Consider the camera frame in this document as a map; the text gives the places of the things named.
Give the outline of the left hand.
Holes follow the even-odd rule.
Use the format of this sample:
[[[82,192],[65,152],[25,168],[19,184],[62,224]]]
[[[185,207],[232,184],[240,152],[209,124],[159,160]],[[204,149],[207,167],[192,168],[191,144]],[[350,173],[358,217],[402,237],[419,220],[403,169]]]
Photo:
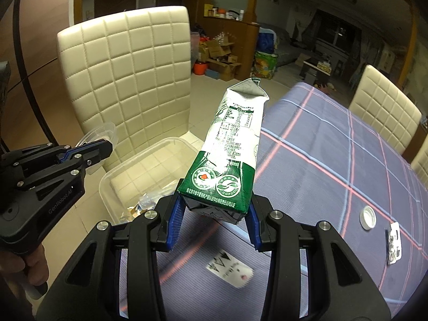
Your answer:
[[[49,278],[49,267],[42,244],[24,258],[8,251],[1,251],[0,261],[2,273],[13,274],[28,269],[27,277],[31,285],[42,285]]]

